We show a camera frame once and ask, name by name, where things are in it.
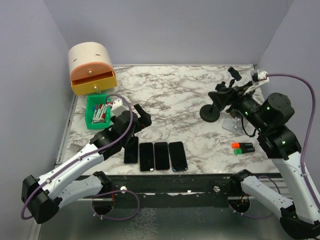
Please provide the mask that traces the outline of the orange capped marker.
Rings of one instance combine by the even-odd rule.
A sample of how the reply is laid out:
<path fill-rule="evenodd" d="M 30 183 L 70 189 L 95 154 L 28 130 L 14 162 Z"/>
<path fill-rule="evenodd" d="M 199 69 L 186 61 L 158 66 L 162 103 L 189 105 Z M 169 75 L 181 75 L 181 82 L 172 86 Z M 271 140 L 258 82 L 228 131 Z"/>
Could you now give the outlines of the orange capped marker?
<path fill-rule="evenodd" d="M 231 147 L 233 149 L 252 148 L 253 144 L 251 142 L 234 142 L 234 143 L 231 144 Z"/>

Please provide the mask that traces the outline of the black phone with white edge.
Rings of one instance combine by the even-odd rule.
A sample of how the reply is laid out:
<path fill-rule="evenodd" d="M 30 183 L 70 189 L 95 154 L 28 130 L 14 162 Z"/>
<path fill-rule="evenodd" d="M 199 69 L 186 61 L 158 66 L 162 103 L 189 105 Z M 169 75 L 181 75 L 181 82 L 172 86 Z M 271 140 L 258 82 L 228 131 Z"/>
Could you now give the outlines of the black phone with white edge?
<path fill-rule="evenodd" d="M 154 170 L 154 146 L 152 142 L 139 144 L 139 166 L 142 172 Z"/>

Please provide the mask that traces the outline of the beige and orange drawer box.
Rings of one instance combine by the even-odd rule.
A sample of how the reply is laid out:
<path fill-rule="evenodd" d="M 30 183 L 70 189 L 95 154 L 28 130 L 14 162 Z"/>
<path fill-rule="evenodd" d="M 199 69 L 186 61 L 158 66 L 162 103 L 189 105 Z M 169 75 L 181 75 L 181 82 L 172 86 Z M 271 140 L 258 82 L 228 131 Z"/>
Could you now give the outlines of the beige and orange drawer box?
<path fill-rule="evenodd" d="M 68 52 L 72 91 L 83 96 L 109 90 L 118 85 L 108 50 L 98 42 L 83 42 Z"/>

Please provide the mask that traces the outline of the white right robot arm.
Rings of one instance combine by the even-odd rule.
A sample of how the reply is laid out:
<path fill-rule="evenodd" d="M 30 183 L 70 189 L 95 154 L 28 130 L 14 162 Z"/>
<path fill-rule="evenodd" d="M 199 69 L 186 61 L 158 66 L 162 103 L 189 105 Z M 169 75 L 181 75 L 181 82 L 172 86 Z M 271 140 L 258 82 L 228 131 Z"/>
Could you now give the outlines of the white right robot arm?
<path fill-rule="evenodd" d="M 229 189 L 236 195 L 248 194 L 267 207 L 280 221 L 283 230 L 295 240 L 315 239 L 320 235 L 320 210 L 316 201 L 318 193 L 311 194 L 306 180 L 307 168 L 302 162 L 302 147 L 296 135 L 286 126 L 295 113 L 289 98 L 282 93 L 272 93 L 259 104 L 253 99 L 252 85 L 226 87 L 222 82 L 210 91 L 215 109 L 237 112 L 258 131 L 259 145 L 280 172 L 291 198 L 286 198 L 263 184 L 244 169 L 231 176 Z"/>

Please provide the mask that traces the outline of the green capped marker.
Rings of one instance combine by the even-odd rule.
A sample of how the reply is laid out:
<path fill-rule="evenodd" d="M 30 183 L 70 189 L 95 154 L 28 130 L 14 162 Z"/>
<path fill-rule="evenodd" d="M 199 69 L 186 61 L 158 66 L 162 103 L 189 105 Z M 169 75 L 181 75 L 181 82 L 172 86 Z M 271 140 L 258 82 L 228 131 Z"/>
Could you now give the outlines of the green capped marker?
<path fill-rule="evenodd" d="M 242 154 L 247 154 L 247 153 L 253 153 L 255 152 L 254 147 L 242 147 L 242 148 L 235 148 L 233 150 L 235 155 L 242 155 Z"/>

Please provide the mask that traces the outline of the silver folding phone stand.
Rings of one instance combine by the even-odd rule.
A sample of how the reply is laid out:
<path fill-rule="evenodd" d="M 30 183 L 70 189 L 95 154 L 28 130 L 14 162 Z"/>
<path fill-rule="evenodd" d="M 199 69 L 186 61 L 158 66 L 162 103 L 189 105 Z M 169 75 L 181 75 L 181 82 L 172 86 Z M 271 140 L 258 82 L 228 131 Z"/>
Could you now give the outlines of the silver folding phone stand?
<path fill-rule="evenodd" d="M 244 134 L 240 118 L 227 118 L 222 123 L 222 128 L 239 136 Z"/>

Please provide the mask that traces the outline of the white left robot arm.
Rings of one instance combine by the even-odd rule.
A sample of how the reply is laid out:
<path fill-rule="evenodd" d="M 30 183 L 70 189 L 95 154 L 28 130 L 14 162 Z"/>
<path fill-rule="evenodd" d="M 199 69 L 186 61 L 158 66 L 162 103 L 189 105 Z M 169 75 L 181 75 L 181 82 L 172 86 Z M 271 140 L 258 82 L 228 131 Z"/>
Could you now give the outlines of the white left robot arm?
<path fill-rule="evenodd" d="M 78 178 L 125 148 L 138 132 L 152 125 L 151 115 L 139 105 L 111 117 L 112 125 L 97 132 L 76 155 L 39 177 L 29 175 L 22 182 L 22 220 L 43 224 L 66 205 L 86 197 L 106 197 L 117 190 L 103 171 Z"/>

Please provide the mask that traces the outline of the tall black phone stand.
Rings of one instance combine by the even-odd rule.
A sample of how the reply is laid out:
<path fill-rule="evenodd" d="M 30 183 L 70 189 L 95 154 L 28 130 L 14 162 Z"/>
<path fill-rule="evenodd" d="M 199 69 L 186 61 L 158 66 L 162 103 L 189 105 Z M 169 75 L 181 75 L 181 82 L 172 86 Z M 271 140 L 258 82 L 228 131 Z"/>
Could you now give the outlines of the tall black phone stand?
<path fill-rule="evenodd" d="M 203 105 L 199 111 L 199 115 L 202 120 L 208 123 L 216 122 L 220 117 L 220 112 L 216 106 L 212 104 Z"/>

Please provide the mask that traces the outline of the short black phone stand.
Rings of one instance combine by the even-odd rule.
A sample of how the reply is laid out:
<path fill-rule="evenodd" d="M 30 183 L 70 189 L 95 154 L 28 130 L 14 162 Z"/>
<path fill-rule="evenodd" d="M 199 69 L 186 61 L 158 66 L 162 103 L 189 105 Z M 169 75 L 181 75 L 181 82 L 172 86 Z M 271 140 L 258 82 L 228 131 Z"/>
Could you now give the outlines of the short black phone stand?
<path fill-rule="evenodd" d="M 234 81 L 238 82 L 242 79 L 242 76 L 240 75 L 240 73 L 237 70 L 235 70 L 233 67 L 229 67 L 227 71 L 230 73 Z"/>

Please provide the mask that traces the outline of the markers in green bin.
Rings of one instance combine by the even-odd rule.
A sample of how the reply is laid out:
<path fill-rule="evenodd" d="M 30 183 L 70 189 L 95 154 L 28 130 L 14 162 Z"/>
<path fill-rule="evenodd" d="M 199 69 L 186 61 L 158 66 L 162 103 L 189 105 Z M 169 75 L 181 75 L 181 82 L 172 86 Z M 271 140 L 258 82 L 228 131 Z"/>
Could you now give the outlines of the markers in green bin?
<path fill-rule="evenodd" d="M 91 123 L 92 124 L 103 123 L 105 113 L 106 113 L 106 104 L 105 103 L 101 103 L 100 105 L 96 105 Z"/>

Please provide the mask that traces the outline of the green plastic bin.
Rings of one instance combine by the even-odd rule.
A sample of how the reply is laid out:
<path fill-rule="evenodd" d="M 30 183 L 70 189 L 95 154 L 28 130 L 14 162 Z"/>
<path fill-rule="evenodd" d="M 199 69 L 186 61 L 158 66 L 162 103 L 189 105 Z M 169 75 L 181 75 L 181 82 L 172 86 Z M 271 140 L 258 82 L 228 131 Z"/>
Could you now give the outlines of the green plastic bin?
<path fill-rule="evenodd" d="M 107 94 L 96 94 L 87 97 L 84 117 L 87 129 L 99 130 L 110 126 L 113 102 L 107 96 Z"/>

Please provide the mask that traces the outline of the black phone with pink edge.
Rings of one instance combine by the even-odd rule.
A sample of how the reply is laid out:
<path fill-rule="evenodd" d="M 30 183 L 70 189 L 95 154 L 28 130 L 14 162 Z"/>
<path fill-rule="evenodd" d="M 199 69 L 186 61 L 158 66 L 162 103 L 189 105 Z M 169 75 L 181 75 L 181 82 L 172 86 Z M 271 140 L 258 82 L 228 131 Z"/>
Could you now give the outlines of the black phone with pink edge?
<path fill-rule="evenodd" d="M 154 143 L 154 160 L 156 170 L 163 171 L 170 168 L 169 149 L 167 142 Z"/>

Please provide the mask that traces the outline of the black mounting rail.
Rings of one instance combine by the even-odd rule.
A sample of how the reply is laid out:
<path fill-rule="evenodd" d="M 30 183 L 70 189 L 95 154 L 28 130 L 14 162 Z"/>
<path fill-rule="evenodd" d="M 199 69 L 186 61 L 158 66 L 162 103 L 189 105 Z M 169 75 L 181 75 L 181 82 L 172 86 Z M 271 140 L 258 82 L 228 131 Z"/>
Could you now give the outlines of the black mounting rail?
<path fill-rule="evenodd" d="M 126 187 L 141 208 L 228 207 L 229 198 L 245 193 L 232 173 L 111 175 L 113 190 Z"/>

